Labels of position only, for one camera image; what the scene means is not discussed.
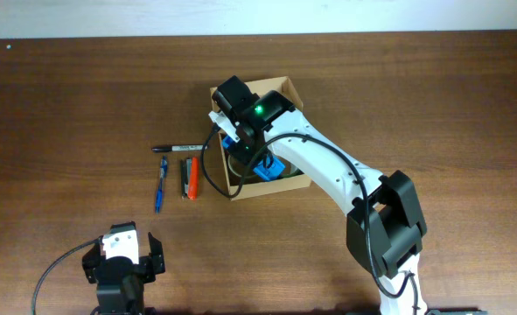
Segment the brown cardboard box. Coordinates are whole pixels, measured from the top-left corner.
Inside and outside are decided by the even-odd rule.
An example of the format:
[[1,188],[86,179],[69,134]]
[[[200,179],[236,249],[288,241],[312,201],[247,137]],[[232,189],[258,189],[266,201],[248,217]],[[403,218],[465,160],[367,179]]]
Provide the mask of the brown cardboard box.
[[[303,109],[303,102],[291,80],[287,77],[244,82],[238,77],[233,76],[218,87],[212,88],[211,97],[213,102],[212,111],[222,111],[235,125],[235,128],[239,124],[249,124],[256,127],[266,125],[267,128],[264,129],[265,143],[265,133],[273,127],[275,119],[281,117],[286,112],[291,113],[296,109]],[[224,137],[227,136],[215,123],[213,123],[211,134],[213,136],[220,136],[220,144]],[[311,185],[311,179],[304,175],[297,166],[287,158],[274,153],[271,149],[268,150],[273,156],[279,158],[285,164],[285,170],[280,177],[272,181],[265,181],[260,177],[245,179],[252,171],[252,164],[264,150],[263,148],[258,150],[250,164],[245,166],[242,178],[236,178],[228,170],[227,157],[229,153],[221,144],[227,189],[223,190],[216,184],[212,184],[212,187],[231,200],[241,200],[305,188]]]

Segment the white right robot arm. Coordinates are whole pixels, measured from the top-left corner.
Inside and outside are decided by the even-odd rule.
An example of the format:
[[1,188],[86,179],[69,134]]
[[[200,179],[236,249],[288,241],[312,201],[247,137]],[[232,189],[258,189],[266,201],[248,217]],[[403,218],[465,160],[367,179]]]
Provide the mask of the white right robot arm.
[[278,182],[292,164],[322,188],[346,217],[346,246],[371,275],[381,314],[431,314],[423,301],[418,263],[427,225],[413,181],[362,164],[318,132],[295,101],[278,90],[251,91],[233,76],[212,92],[213,133],[245,170]]

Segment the beige masking tape roll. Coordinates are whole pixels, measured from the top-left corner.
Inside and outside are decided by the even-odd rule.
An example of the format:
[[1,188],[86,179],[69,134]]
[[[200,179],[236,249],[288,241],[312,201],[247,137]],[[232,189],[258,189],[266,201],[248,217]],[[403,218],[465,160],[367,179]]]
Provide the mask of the beige masking tape roll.
[[[232,155],[227,157],[228,170],[238,179],[241,179],[244,175],[245,166],[240,164]],[[245,179],[257,179],[258,175],[251,171]]]

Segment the black marker pen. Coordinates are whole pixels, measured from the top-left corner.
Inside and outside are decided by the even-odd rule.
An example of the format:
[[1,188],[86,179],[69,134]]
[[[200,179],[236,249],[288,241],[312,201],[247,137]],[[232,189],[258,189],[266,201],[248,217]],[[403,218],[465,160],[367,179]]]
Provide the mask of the black marker pen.
[[168,153],[176,151],[201,151],[206,150],[207,146],[203,144],[182,144],[182,145],[161,145],[151,148],[153,153]]

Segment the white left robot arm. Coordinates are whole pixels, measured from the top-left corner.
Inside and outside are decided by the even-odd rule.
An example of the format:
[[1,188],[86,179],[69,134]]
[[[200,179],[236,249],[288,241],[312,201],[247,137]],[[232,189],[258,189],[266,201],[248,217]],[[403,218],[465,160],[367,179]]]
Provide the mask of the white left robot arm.
[[114,225],[94,240],[82,257],[82,268],[91,284],[96,284],[100,314],[156,314],[143,299],[143,286],[165,272],[161,241],[148,234],[150,253],[139,255],[134,223]]

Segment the blue plastic case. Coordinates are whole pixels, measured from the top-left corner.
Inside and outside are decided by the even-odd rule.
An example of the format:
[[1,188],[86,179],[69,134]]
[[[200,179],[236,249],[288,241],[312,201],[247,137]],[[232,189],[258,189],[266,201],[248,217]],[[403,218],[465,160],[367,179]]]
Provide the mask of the blue plastic case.
[[[235,141],[231,137],[225,136],[221,144],[229,153],[229,147],[231,144],[235,144]],[[274,157],[268,149],[265,149],[252,164],[252,171],[265,181],[278,179],[284,170],[285,164],[279,158]]]

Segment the blue ballpoint pen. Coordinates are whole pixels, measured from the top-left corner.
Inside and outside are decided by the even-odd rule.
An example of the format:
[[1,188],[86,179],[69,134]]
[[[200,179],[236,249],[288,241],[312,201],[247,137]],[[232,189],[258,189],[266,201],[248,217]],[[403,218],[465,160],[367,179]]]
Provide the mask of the blue ballpoint pen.
[[166,178],[168,171],[168,160],[166,156],[162,156],[159,166],[159,178],[158,178],[158,186],[156,191],[156,200],[155,200],[155,213],[159,214],[163,205],[163,197],[164,197],[164,180]]

